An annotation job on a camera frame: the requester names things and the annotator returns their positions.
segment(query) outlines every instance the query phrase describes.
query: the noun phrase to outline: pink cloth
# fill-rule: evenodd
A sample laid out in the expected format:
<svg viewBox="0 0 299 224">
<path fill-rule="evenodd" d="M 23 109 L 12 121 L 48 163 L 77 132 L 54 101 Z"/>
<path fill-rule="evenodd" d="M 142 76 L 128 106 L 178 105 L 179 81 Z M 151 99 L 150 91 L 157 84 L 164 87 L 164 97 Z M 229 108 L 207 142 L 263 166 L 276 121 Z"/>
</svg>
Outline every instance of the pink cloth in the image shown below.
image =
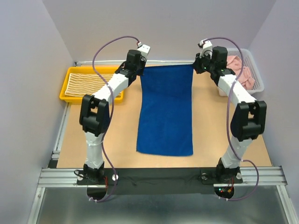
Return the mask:
<svg viewBox="0 0 299 224">
<path fill-rule="evenodd" d="M 228 56 L 227 62 L 227 68 L 232 69 L 235 72 L 235 75 L 238 76 L 241 71 L 242 60 L 238 56 Z M 246 90 L 252 90 L 255 80 L 248 67 L 244 66 L 243 72 L 238 81 Z"/>
</svg>

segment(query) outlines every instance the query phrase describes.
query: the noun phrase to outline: striped towel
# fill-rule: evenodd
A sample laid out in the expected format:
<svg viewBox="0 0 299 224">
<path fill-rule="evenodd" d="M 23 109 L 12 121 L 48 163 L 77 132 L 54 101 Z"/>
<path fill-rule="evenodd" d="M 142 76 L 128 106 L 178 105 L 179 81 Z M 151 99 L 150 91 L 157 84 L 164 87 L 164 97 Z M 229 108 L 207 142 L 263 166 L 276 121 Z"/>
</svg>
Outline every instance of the striped towel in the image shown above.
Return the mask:
<svg viewBox="0 0 299 224">
<path fill-rule="evenodd" d="M 113 74 L 101 74 L 107 81 Z M 65 95 L 69 97 L 83 97 L 85 94 L 92 95 L 105 85 L 97 74 L 70 73 Z"/>
</svg>

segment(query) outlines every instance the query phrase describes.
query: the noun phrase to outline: blue fabric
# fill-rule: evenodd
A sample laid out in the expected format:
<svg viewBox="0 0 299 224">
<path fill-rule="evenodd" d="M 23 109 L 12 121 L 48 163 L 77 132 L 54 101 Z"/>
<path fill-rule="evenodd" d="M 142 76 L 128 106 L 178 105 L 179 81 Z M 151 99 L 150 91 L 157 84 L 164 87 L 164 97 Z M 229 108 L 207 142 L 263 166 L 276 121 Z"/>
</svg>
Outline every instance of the blue fabric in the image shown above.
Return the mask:
<svg viewBox="0 0 299 224">
<path fill-rule="evenodd" d="M 141 76 L 137 151 L 188 156 L 192 145 L 191 65 L 146 67 Z"/>
</svg>

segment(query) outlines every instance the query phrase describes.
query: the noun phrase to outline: yellow basket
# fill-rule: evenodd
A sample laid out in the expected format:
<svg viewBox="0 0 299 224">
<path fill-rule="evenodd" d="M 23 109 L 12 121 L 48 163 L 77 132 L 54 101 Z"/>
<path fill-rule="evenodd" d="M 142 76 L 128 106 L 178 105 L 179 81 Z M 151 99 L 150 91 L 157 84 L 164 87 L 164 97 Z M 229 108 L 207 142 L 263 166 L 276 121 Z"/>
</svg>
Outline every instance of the yellow basket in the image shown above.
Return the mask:
<svg viewBox="0 0 299 224">
<path fill-rule="evenodd" d="M 97 67 L 97 71 L 101 74 L 114 74 L 114 72 L 117 70 L 118 67 Z M 95 74 L 92 67 L 70 67 L 67 70 L 64 84 L 62 85 L 59 98 L 61 100 L 64 100 L 67 103 L 72 104 L 81 104 L 82 103 L 82 97 L 69 97 L 66 96 L 64 93 L 66 91 L 67 83 L 69 81 L 70 73 L 79 73 L 79 74 Z M 115 98 L 115 103 L 121 103 L 123 100 L 123 91 Z"/>
</svg>

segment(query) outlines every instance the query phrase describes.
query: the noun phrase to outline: white wall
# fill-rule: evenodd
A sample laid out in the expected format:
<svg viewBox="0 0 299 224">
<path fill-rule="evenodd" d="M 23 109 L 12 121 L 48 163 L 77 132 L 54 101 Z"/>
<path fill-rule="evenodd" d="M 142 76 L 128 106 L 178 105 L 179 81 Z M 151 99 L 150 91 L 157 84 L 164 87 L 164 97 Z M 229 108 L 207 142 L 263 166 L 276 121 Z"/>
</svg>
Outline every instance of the white wall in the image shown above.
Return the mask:
<svg viewBox="0 0 299 224">
<path fill-rule="evenodd" d="M 289 195 L 299 213 L 299 1 L 277 0 L 250 46 L 267 102 L 263 134 L 274 165 L 282 165 Z"/>
<path fill-rule="evenodd" d="M 64 104 L 72 58 L 41 0 L 0 7 L 0 223 L 26 223 Z"/>
<path fill-rule="evenodd" d="M 151 60 L 193 60 L 197 43 L 230 37 L 248 48 L 275 0 L 43 0 L 75 61 L 92 60 L 112 38 L 135 35 Z M 214 42 L 230 47 L 226 42 Z M 125 59 L 132 40 L 106 48 L 99 60 Z"/>
</svg>

